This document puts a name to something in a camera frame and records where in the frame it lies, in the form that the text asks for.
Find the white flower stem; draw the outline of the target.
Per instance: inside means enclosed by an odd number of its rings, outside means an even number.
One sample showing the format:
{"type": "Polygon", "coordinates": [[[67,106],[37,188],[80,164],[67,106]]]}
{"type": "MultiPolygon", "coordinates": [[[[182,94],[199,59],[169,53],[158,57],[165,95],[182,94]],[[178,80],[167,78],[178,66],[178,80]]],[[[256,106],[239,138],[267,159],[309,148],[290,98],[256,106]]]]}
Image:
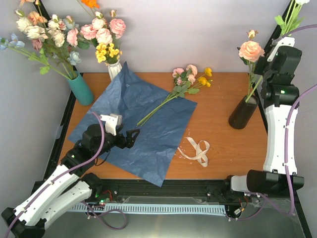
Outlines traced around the white flower stem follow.
{"type": "Polygon", "coordinates": [[[248,41],[244,42],[241,47],[238,48],[239,58],[245,65],[248,66],[249,69],[248,94],[245,98],[246,103],[251,101],[254,91],[262,80],[260,74],[255,72],[259,59],[269,56],[273,40],[278,39],[281,36],[291,36],[290,32],[300,26],[303,18],[299,18],[298,15],[303,5],[307,3],[309,3],[308,0],[290,1],[285,13],[283,15],[277,15],[274,18],[276,22],[276,28],[265,47],[261,47],[260,44],[254,40],[258,34],[258,31],[250,30],[248,32],[248,41]]]}

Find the blue paper bouquet wrapper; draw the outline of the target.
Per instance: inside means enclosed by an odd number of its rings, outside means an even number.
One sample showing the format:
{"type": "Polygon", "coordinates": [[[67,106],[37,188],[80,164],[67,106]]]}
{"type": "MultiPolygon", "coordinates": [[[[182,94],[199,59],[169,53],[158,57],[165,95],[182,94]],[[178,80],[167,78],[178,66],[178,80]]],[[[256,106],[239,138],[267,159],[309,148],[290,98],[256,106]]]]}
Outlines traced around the blue paper bouquet wrapper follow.
{"type": "Polygon", "coordinates": [[[185,98],[173,99],[144,125],[138,126],[137,123],[159,106],[168,94],[166,90],[142,80],[125,63],[121,72],[76,125],[68,140],[77,142],[88,126],[98,122],[92,113],[122,115],[123,134],[128,130],[140,130],[136,142],[130,149],[114,147],[109,155],[102,154],[100,158],[161,187],[197,106],[196,102],[185,98]]]}

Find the black cylinder table edge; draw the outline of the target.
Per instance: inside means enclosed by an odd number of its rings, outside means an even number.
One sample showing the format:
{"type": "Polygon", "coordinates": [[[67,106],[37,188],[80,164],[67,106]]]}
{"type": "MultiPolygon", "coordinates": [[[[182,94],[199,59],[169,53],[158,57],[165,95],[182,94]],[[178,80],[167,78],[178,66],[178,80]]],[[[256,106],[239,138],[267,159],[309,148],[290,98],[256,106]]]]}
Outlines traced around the black cylinder table edge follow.
{"type": "Polygon", "coordinates": [[[247,96],[239,102],[228,119],[229,125],[234,129],[244,129],[258,107],[259,100],[256,96],[252,95],[247,102],[246,99],[247,96]]]}

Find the cream printed ribbon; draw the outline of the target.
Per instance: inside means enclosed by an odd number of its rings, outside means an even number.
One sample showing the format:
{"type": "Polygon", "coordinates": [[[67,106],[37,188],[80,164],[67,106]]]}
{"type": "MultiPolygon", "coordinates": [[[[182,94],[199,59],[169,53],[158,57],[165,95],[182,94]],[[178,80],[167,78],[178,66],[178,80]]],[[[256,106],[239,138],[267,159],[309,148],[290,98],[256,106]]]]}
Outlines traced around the cream printed ribbon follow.
{"type": "Polygon", "coordinates": [[[188,155],[186,155],[181,148],[177,148],[177,150],[180,152],[180,154],[188,160],[195,160],[197,161],[202,167],[206,168],[209,164],[209,159],[207,157],[207,152],[210,149],[210,144],[205,141],[205,140],[201,140],[198,143],[196,143],[194,141],[193,138],[191,137],[186,137],[186,139],[188,140],[188,142],[191,144],[191,146],[195,149],[196,155],[193,157],[190,157],[188,155]],[[201,148],[201,143],[203,143],[205,145],[205,149],[201,148]]]}

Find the pink yellow flower bouquet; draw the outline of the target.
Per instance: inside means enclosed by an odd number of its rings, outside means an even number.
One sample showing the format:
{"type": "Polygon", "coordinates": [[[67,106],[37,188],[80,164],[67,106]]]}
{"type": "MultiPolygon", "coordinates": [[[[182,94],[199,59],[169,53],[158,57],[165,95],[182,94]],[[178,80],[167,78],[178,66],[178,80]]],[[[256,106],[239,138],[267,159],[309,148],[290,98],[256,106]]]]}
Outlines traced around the pink yellow flower bouquet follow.
{"type": "Polygon", "coordinates": [[[144,125],[150,117],[152,117],[159,109],[173,99],[185,98],[186,94],[197,94],[201,87],[211,87],[212,69],[206,67],[202,75],[199,76],[198,69],[193,64],[189,64],[185,69],[175,68],[172,73],[174,86],[169,95],[145,117],[143,117],[136,125],[144,125]]]}

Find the peach rose stem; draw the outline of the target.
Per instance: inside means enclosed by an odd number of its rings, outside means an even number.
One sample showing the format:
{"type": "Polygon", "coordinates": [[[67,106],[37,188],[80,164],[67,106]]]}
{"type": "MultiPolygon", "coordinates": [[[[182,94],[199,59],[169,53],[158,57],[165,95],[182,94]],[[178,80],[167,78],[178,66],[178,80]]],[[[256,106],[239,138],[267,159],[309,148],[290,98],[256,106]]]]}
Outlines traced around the peach rose stem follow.
{"type": "Polygon", "coordinates": [[[257,34],[257,30],[249,30],[247,33],[248,40],[237,48],[239,58],[248,67],[249,71],[248,93],[245,98],[246,103],[250,100],[256,89],[256,87],[253,87],[253,84],[255,83],[257,86],[258,82],[261,80],[261,78],[259,79],[259,77],[254,73],[257,61],[260,57],[264,56],[264,49],[254,40],[257,34]]]}

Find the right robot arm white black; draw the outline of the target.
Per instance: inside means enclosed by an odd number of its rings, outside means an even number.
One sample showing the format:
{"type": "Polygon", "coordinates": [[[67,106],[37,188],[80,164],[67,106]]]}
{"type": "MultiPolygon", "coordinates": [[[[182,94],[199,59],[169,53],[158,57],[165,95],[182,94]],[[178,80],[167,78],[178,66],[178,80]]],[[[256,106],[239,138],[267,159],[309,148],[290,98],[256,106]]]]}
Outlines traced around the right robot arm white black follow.
{"type": "Polygon", "coordinates": [[[230,192],[294,196],[304,178],[294,159],[294,125],[298,113],[299,89],[292,84],[301,55],[277,54],[272,61],[261,57],[255,73],[263,77],[261,97],[267,120],[267,151],[263,169],[244,176],[228,176],[230,192]]]}

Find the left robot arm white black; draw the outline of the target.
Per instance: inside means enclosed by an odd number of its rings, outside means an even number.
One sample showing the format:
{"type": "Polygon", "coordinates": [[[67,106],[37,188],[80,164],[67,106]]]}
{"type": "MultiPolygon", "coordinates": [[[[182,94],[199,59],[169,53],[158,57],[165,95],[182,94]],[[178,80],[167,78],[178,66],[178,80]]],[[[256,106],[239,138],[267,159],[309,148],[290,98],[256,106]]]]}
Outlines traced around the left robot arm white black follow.
{"type": "Polygon", "coordinates": [[[86,171],[96,164],[98,155],[112,147],[133,147],[139,129],[116,135],[93,124],[69,150],[51,176],[16,208],[6,208],[1,216],[9,232],[17,238],[41,238],[46,229],[68,209],[88,198],[103,194],[102,180],[86,171]]]}

